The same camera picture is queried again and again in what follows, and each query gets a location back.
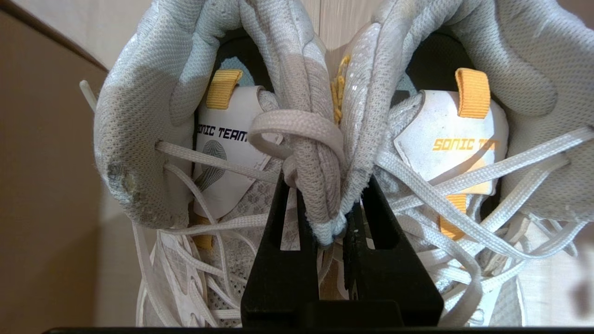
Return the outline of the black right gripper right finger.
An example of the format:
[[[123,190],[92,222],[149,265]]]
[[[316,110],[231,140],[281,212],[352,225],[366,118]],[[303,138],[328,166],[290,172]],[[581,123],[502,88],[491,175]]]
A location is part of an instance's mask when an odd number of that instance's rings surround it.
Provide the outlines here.
[[[344,286],[352,300],[398,307],[406,327],[435,327],[444,300],[372,177],[362,199],[346,214]]]

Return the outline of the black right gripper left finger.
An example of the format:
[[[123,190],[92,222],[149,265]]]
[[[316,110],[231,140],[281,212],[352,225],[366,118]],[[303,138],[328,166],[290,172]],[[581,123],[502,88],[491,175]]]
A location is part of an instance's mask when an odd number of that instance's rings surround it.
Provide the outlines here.
[[[299,309],[320,299],[316,268],[317,244],[297,192],[299,250],[281,250],[290,188],[278,177],[257,255],[240,301],[245,328],[286,328],[298,324]]]

